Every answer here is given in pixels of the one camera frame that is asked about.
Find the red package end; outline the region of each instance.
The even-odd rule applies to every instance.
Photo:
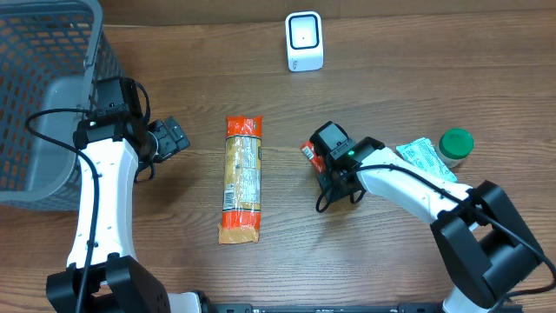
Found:
[[[326,170],[327,167],[324,165],[324,159],[322,156],[317,156],[314,153],[314,146],[310,141],[307,140],[301,145],[300,149],[301,152],[303,152],[303,154],[309,159],[311,164],[313,164],[316,171],[323,173]]]

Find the plastic basket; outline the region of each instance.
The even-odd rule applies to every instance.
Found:
[[[96,81],[122,75],[103,34],[96,0],[0,1],[0,203],[77,210],[76,155],[33,137],[33,112],[95,105]],[[81,115],[56,113],[33,125],[72,144]]]

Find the orange and yellow package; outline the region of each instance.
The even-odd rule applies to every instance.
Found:
[[[259,242],[262,117],[227,117],[224,205],[218,243]]]

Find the green bottle cap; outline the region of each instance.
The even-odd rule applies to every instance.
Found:
[[[473,150],[473,137],[467,130],[451,129],[447,131],[439,142],[440,152],[453,160],[467,157]]]

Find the gray plastic bin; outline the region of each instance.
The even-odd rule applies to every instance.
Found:
[[[0,1],[0,203],[77,210],[76,155],[33,137],[26,117],[54,108],[89,109],[96,81],[122,74],[103,34],[96,0]],[[73,145],[82,115],[39,117],[34,127]]]

